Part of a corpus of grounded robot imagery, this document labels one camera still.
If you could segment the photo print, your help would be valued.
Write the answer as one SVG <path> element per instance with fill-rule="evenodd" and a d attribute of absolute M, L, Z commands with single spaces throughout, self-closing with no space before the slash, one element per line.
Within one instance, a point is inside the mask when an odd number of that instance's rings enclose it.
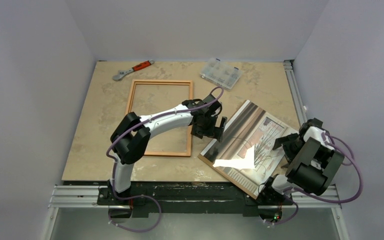
<path fill-rule="evenodd" d="M 256 199 L 284 158 L 275 140 L 297 130 L 246 100 L 225 125 L 222 141 L 212 140 L 198 158 Z"/>

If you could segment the orange wooden picture frame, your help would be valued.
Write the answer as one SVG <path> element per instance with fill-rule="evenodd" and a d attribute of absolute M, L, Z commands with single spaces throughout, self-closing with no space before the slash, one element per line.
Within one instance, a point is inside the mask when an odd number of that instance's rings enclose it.
<path fill-rule="evenodd" d="M 129 91 L 126 113 L 138 116 L 159 113 L 174 108 L 184 100 L 194 98 L 194 85 L 188 80 L 134 79 Z M 191 127 L 180 127 L 153 137 L 144 153 L 147 157 L 190 157 Z"/>

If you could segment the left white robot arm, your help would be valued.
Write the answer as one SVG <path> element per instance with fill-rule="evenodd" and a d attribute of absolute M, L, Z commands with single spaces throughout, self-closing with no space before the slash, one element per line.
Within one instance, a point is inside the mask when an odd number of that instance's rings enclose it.
<path fill-rule="evenodd" d="M 106 151 L 106 156 L 114 160 L 110 199 L 118 205 L 128 201 L 133 167 L 145 155 L 152 138 L 173 129 L 191 127 L 192 136 L 221 142 L 228 120 L 219 116 L 222 110 L 219 99 L 209 94 L 204 99 L 185 100 L 159 113 L 125 115 L 111 135 L 111 145 Z"/>

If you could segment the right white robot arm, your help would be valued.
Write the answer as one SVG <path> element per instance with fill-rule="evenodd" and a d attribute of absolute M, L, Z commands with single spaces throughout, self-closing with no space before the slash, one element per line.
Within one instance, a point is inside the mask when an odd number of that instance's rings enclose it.
<path fill-rule="evenodd" d="M 270 177 L 259 190 L 264 202 L 282 202 L 293 190 L 316 196 L 327 190 L 345 158 L 333 147 L 327 134 L 323 122 L 312 118 L 297 133 L 275 140 L 273 150 L 281 149 L 284 153 L 286 172 Z"/>

